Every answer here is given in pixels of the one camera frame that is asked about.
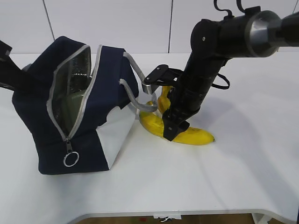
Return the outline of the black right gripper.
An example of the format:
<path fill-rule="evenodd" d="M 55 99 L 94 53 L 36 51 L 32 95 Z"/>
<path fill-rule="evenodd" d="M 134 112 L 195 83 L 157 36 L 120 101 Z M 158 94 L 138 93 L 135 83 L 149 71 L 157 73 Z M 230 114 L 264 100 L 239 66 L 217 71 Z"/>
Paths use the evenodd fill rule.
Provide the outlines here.
<path fill-rule="evenodd" d="M 190 123 L 186 120 L 195 115 L 214 82 L 214 75 L 207 74 L 166 74 L 162 81 L 172 86 L 167 95 L 170 107 L 163 113 L 163 137 L 173 141 L 185 132 Z"/>

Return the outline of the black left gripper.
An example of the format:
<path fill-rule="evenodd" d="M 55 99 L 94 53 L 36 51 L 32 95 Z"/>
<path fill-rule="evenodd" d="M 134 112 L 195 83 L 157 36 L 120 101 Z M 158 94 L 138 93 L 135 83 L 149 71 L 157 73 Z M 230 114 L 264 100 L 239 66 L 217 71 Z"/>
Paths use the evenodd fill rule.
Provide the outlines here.
<path fill-rule="evenodd" d="M 37 92 L 42 83 L 10 58 L 12 47 L 0 42 L 0 86 L 12 91 Z"/>

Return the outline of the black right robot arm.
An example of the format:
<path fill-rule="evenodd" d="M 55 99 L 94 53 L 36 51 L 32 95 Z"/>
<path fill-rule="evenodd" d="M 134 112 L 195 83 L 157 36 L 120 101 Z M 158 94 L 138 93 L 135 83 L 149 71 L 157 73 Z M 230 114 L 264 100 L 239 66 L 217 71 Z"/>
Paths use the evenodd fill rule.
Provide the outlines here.
<path fill-rule="evenodd" d="M 228 15 L 221 21 L 202 19 L 192 30 L 192 52 L 184 71 L 172 85 L 170 107 L 163 113 L 164 133 L 174 140 L 189 127 L 220 69 L 233 58 L 269 57 L 280 47 L 299 44 L 299 15 L 280 18 L 259 6 Z"/>

